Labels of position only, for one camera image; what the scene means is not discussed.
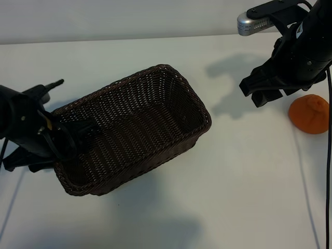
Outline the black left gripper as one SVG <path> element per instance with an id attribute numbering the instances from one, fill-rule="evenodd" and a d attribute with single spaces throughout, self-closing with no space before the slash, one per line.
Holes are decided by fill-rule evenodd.
<path id="1" fill-rule="evenodd" d="M 54 168 L 55 162 L 75 159 L 89 148 L 88 135 L 98 127 L 92 120 L 60 121 L 46 111 L 49 96 L 4 95 L 2 137 L 18 148 L 2 160 L 8 171 L 28 166 L 31 172 Z"/>

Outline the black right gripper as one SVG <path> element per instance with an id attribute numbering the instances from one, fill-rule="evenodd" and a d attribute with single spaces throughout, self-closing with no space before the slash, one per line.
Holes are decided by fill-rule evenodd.
<path id="1" fill-rule="evenodd" d="M 308 90 L 326 78 L 331 65 L 330 19 L 273 24 L 282 37 L 275 42 L 271 58 L 254 68 L 239 85 L 245 96 L 252 96 L 257 108 L 284 94 Z"/>

